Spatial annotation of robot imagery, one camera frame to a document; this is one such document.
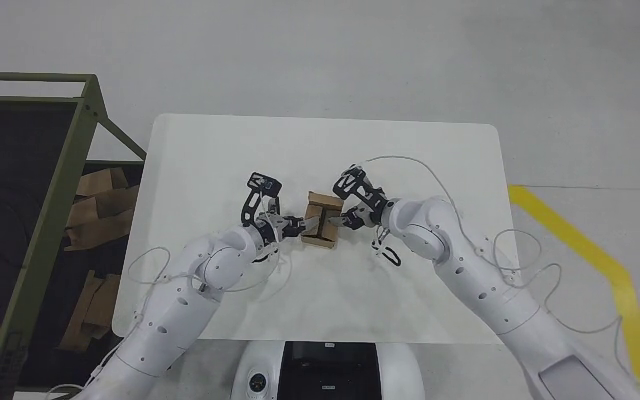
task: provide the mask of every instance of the cardboard box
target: cardboard box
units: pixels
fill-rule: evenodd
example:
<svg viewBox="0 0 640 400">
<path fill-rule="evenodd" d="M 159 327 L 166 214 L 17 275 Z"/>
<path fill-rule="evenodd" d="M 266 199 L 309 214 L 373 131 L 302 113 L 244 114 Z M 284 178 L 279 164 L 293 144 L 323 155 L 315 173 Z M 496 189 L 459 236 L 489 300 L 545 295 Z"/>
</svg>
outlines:
<svg viewBox="0 0 640 400">
<path fill-rule="evenodd" d="M 71 206 L 67 227 L 74 227 L 100 218 L 113 217 L 135 207 L 139 186 L 113 189 L 82 199 Z"/>
<path fill-rule="evenodd" d="M 338 240 L 338 227 L 330 224 L 328 219 L 340 216 L 343 204 L 344 201 L 337 197 L 309 192 L 309 205 L 304 218 L 318 216 L 320 223 L 302 235 L 302 242 L 332 249 Z"/>
<path fill-rule="evenodd" d="M 76 194 L 80 196 L 93 196 L 111 189 L 126 188 L 127 178 L 122 168 L 110 168 L 83 175 L 78 182 Z"/>
<path fill-rule="evenodd" d="M 119 285 L 119 275 L 99 279 L 89 271 L 58 349 L 81 353 L 91 339 L 101 339 L 109 332 Z"/>
<path fill-rule="evenodd" d="M 132 220 L 133 209 L 69 228 L 65 232 L 71 240 L 71 246 L 65 247 L 64 251 L 88 250 L 126 236 L 131 231 Z"/>
</svg>

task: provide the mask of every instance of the black display screen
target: black display screen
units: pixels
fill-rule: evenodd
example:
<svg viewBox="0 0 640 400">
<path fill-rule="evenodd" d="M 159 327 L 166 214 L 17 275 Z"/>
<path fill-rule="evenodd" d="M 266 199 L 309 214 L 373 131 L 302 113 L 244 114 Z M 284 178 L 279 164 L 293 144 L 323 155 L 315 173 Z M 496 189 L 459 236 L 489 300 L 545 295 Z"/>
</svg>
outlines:
<svg viewBox="0 0 640 400">
<path fill-rule="evenodd" d="M 278 400 L 382 399 L 373 343 L 287 342 Z"/>
</svg>

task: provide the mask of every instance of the black panel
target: black panel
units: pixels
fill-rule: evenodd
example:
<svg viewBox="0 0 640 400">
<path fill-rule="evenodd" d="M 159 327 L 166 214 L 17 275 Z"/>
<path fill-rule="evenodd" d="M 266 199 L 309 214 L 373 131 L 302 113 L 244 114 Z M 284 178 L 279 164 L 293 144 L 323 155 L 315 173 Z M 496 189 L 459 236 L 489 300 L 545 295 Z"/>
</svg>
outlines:
<svg viewBox="0 0 640 400">
<path fill-rule="evenodd" d="M 373 343 L 287 342 L 278 400 L 382 399 Z"/>
<path fill-rule="evenodd" d="M 0 317 L 11 298 L 75 108 L 75 102 L 0 102 Z"/>
<path fill-rule="evenodd" d="M 140 183 L 142 164 L 87 163 L 83 175 L 116 166 L 124 171 L 129 186 Z M 63 239 L 62 246 L 69 245 L 65 241 L 68 239 Z M 128 241 L 127 235 L 90 250 L 65 252 L 60 249 L 29 346 L 29 358 L 22 368 L 20 386 L 52 387 L 61 383 L 84 385 L 91 371 L 119 341 L 110 331 L 102 339 L 92 340 L 84 353 L 57 349 L 87 273 L 94 270 L 98 278 L 104 278 L 107 274 L 120 275 Z"/>
</svg>

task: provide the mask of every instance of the green metal frame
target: green metal frame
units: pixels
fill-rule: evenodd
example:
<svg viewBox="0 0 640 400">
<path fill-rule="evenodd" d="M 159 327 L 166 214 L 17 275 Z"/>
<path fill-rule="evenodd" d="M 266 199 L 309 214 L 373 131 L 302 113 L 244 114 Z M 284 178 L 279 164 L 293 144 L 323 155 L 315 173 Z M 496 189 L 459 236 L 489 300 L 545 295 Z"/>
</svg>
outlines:
<svg viewBox="0 0 640 400">
<path fill-rule="evenodd" d="M 102 125 L 140 159 L 145 151 L 107 115 L 95 75 L 0 72 L 0 81 L 84 82 L 80 97 L 0 96 L 0 103 L 76 103 L 62 151 L 0 327 L 0 399 L 13 397 L 67 217 L 96 127 Z"/>
</svg>

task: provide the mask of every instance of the white robot body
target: white robot body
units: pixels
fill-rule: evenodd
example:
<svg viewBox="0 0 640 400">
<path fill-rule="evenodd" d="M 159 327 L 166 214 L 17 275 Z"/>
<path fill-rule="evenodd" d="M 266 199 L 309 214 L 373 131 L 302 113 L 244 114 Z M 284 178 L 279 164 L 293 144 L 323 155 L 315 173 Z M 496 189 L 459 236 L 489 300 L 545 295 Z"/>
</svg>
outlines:
<svg viewBox="0 0 640 400">
<path fill-rule="evenodd" d="M 374 209 L 369 213 L 358 206 L 341 214 L 339 221 L 347 224 L 343 226 L 358 229 L 376 221 L 414 253 L 432 261 L 436 274 L 451 292 L 513 353 L 536 400 L 640 400 L 631 379 L 580 345 L 541 309 L 522 287 L 518 273 L 504 272 L 495 262 L 487 261 L 492 259 L 493 243 L 473 228 L 464 228 L 463 232 L 450 203 L 441 198 L 388 201 L 381 189 L 371 187 L 359 167 L 345 171 L 343 178 L 338 182 L 343 186 L 336 183 L 334 193 L 348 196 L 356 193 L 356 184 L 361 188 L 367 185 L 367 195 L 360 198 Z M 311 220 L 280 217 L 275 211 L 265 212 L 261 221 L 253 220 L 250 217 L 263 192 L 276 197 L 281 185 L 254 173 L 248 186 L 252 194 L 243 208 L 243 226 L 230 229 L 220 239 L 203 236 L 184 248 L 163 272 L 166 276 L 159 276 L 150 288 L 139 308 L 142 312 L 135 315 L 131 333 L 104 369 L 97 369 L 95 379 L 78 399 L 146 398 L 158 377 L 202 333 L 224 291 L 238 282 L 245 266 L 264 246 L 296 237 L 312 227 Z M 278 208 L 277 202 L 270 202 L 270 210 Z M 499 265 L 510 265 L 502 253 L 497 252 L 496 257 Z M 279 398 L 287 378 L 278 367 L 285 368 L 283 363 L 289 359 L 304 363 L 284 354 L 287 351 L 284 342 L 251 343 L 236 375 L 238 387 L 234 385 L 233 399 Z M 378 344 L 376 357 L 377 381 L 370 382 L 379 389 L 372 393 L 379 392 L 384 399 L 424 399 L 422 377 L 406 345 Z M 318 390 L 338 387 L 326 386 Z"/>
<path fill-rule="evenodd" d="M 513 268 L 504 254 L 498 251 L 499 263 L 493 265 L 485 259 L 493 248 L 486 236 L 465 227 L 475 247 L 467 241 L 450 203 L 441 198 L 400 200 L 383 214 L 382 224 L 407 240 L 415 253 L 429 254 L 443 283 L 516 357 L 534 399 L 640 399 L 630 379 L 573 339 L 540 307 L 522 287 L 518 273 L 496 267 Z M 425 249 L 416 248 L 420 243 Z"/>
</svg>

